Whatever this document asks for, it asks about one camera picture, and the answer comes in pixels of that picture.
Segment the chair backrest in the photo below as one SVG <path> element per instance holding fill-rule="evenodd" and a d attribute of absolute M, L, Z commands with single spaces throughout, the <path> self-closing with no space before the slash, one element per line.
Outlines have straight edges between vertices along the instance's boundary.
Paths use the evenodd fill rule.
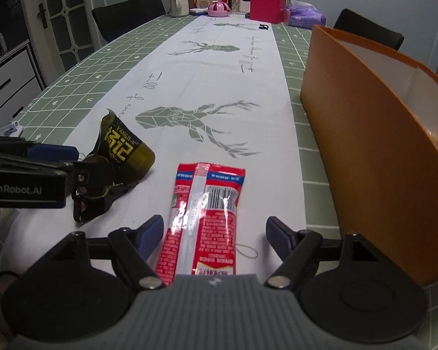
<path fill-rule="evenodd" d="M 341 12 L 334 29 L 371 39 L 395 50 L 399 50 L 404 41 L 402 34 L 386 29 L 349 9 Z"/>
<path fill-rule="evenodd" d="M 164 14 L 162 0 L 128 0 L 92 10 L 99 31 L 107 42 Z"/>

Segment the black circular disc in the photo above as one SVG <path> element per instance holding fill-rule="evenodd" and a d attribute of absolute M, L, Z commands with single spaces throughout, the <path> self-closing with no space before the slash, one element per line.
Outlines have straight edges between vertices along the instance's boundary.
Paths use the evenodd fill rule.
<path fill-rule="evenodd" d="M 129 290 L 119 279 L 65 260 L 21 276 L 5 292 L 2 312 L 17 334 L 64 342 L 111 327 L 129 305 Z"/>
<path fill-rule="evenodd" d="M 353 262 L 321 273 L 302 287 L 299 301 L 323 330 L 364 344 L 406 337 L 426 312 L 423 290 L 400 270 L 377 262 Z"/>

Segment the ribbed gray surface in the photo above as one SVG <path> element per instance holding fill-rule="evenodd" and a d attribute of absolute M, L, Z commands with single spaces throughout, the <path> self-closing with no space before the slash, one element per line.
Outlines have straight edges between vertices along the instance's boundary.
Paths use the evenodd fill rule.
<path fill-rule="evenodd" d="M 423 350 L 414 337 L 359 345 L 324 332 L 288 291 L 274 291 L 255 275 L 182 276 L 166 289 L 138 294 L 110 330 L 68 344 L 18 337 L 8 350 Z"/>

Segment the drawer handle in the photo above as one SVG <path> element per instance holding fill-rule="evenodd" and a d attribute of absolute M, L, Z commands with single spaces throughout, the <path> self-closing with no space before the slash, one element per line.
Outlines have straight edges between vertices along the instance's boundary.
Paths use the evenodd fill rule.
<path fill-rule="evenodd" d="M 21 108 L 19 108 L 15 114 L 12 115 L 13 118 L 15 118 L 22 110 L 24 109 L 24 106 L 22 106 Z"/>
<path fill-rule="evenodd" d="M 5 88 L 9 83 L 11 83 L 11 79 L 8 79 L 7 81 L 5 81 L 1 86 L 0 86 L 0 91 Z"/>

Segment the door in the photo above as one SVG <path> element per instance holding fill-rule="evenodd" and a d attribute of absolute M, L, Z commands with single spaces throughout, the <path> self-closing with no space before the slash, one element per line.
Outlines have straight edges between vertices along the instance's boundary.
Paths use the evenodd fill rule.
<path fill-rule="evenodd" d="M 94 52 L 84 0 L 24 1 L 33 48 L 50 84 Z"/>

